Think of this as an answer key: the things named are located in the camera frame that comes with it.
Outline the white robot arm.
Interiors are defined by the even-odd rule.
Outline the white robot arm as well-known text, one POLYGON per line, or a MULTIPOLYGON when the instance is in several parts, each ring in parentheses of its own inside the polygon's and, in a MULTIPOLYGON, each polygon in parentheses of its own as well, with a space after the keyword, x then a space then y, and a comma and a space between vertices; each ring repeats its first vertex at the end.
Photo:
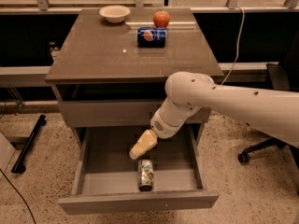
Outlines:
POLYGON ((166 99, 129 152, 135 160, 159 139, 174 136, 185 121, 208 107, 299 147, 299 93, 217 85, 204 74, 176 72, 165 82, 166 99))

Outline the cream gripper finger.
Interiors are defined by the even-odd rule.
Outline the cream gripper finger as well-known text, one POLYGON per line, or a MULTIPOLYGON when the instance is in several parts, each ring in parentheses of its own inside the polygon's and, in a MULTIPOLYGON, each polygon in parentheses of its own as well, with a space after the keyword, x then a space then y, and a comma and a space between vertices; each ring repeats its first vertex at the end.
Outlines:
POLYGON ((136 160, 157 145, 158 136, 153 130, 146 130, 131 148, 130 158, 136 160))

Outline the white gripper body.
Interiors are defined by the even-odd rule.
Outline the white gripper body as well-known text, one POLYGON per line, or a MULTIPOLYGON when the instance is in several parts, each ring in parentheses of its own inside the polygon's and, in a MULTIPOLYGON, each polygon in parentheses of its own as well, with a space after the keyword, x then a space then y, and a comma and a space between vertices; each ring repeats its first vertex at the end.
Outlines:
POLYGON ((166 98, 153 115, 150 127, 159 138, 170 138, 179 131, 188 118, 199 110, 200 106, 177 105, 166 98))

